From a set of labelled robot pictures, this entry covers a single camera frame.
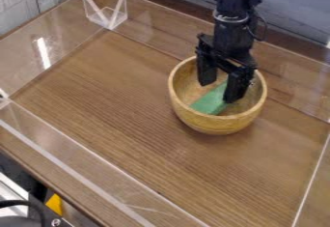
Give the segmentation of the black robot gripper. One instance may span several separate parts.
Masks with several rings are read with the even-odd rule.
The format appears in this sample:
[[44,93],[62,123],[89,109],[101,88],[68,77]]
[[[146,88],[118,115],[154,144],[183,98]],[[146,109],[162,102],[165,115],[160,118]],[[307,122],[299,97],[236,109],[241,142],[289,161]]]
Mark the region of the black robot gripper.
[[256,16],[213,13],[213,33],[197,34],[197,80],[201,86],[216,80],[219,70],[228,74],[223,100],[233,103],[241,99],[253,78],[256,62],[249,54],[255,41]]

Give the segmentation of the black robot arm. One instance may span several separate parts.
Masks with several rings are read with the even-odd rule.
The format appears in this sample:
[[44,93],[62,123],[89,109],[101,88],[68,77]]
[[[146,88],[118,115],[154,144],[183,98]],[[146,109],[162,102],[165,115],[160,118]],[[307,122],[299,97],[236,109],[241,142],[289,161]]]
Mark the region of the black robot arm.
[[201,86],[213,83],[221,70],[228,75],[223,101],[232,103],[243,98],[257,68],[249,50],[253,42],[261,40],[256,36],[260,16],[255,10],[261,0],[215,2],[213,33],[197,34],[197,81]]

